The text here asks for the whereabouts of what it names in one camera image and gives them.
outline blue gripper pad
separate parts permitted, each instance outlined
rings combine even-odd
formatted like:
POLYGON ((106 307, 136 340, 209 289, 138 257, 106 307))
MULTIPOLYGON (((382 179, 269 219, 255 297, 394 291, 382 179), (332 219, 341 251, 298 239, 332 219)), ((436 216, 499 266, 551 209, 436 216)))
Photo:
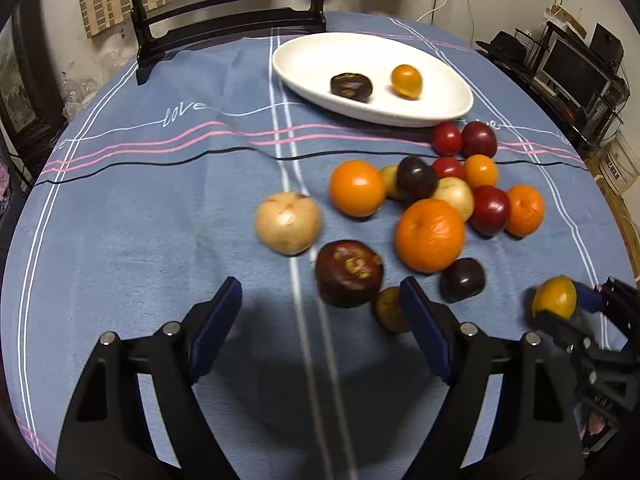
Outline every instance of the blue gripper pad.
POLYGON ((602 295, 583 283, 574 282, 577 306, 587 312, 604 312, 605 304, 602 295))
POLYGON ((211 370, 241 305, 242 285, 235 278, 227 278, 211 301, 193 307, 209 310, 192 339, 188 375, 193 383, 211 370))
POLYGON ((400 307, 411 326, 422 355, 431 371, 449 383, 453 376, 449 341, 441 330, 427 304, 429 299, 414 278, 400 283, 400 307))

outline black stripe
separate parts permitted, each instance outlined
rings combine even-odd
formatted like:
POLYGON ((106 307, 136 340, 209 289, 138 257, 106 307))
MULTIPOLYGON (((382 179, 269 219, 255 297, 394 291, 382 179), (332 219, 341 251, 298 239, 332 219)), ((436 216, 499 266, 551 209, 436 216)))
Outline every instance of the black stripe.
MULTIPOLYGON (((289 162, 292 160, 304 160, 306 158, 315 158, 316 156, 325 156, 325 155, 415 155, 421 156, 423 158, 440 158, 437 155, 425 155, 424 153, 411 153, 411 152, 369 152, 367 150, 331 150, 328 152, 317 152, 317 153, 306 153, 305 155, 297 155, 297 156, 281 156, 280 158, 269 155, 258 148, 253 148, 251 146, 235 146, 232 148, 223 148, 221 150, 207 150, 206 152, 201 152, 197 155, 194 155, 190 158, 185 158, 184 160, 178 160, 175 162, 143 162, 143 161, 130 161, 130 162, 114 162, 113 164, 108 164, 99 170, 95 170, 93 173, 88 173, 86 175, 74 176, 72 178, 68 178, 65 180, 60 180, 58 182, 54 182, 53 180, 43 180, 37 183, 33 187, 41 186, 42 184, 53 184, 54 186, 58 186, 60 184, 68 184, 70 182, 75 182, 76 180, 82 180, 84 178, 89 178, 90 176, 97 175, 98 173, 107 170, 108 168, 115 168, 116 166, 181 166, 183 164, 189 164, 194 160, 198 160, 205 155, 219 155, 222 153, 232 153, 232 152, 257 152, 261 155, 268 156, 273 160, 280 160, 283 162, 289 162)), ((504 160, 501 162, 496 162, 498 165, 508 166, 510 164, 532 164, 533 166, 568 166, 569 168, 575 168, 576 170, 581 171, 589 171, 587 168, 582 168, 580 166, 576 166, 575 164, 569 164, 567 162, 533 162, 532 160, 504 160)))

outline computer monitor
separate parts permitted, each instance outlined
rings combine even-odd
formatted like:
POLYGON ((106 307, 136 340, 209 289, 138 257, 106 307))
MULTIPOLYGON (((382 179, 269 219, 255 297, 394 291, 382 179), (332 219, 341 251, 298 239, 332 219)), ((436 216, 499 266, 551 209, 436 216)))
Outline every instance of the computer monitor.
POLYGON ((542 73, 562 94, 587 112, 597 96, 609 86, 609 79, 561 38, 551 49, 542 73))

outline white oval plate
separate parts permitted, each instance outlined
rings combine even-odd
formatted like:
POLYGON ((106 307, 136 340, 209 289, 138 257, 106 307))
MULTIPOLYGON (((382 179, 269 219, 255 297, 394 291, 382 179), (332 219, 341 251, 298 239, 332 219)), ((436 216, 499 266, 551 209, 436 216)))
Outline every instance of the white oval plate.
POLYGON ((369 34, 327 32, 295 38, 276 49, 273 67, 303 98, 371 123, 433 126, 462 117, 474 103, 471 88, 450 66, 412 46, 369 34), (416 100, 402 99, 391 89, 391 72, 400 64, 422 74, 424 88, 416 100), (367 103, 331 94, 331 78, 343 72, 371 79, 373 94, 367 103))

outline plastic bag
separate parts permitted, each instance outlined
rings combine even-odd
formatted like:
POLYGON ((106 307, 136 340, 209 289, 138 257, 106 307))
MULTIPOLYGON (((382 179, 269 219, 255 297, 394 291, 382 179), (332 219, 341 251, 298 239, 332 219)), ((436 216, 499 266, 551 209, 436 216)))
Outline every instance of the plastic bag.
POLYGON ((62 99, 65 107, 62 114, 69 120, 82 110, 99 90, 98 83, 90 77, 78 77, 62 82, 62 99))
MULTIPOLYGON (((103 53, 99 64, 102 70, 103 84, 117 73, 126 62, 127 59, 122 57, 120 50, 108 50, 103 53)), ((63 72, 63 75, 65 79, 62 82, 62 99, 65 102, 65 107, 62 114, 71 120, 94 98, 95 93, 102 85, 91 77, 79 76, 69 79, 66 77, 66 72, 63 72)))

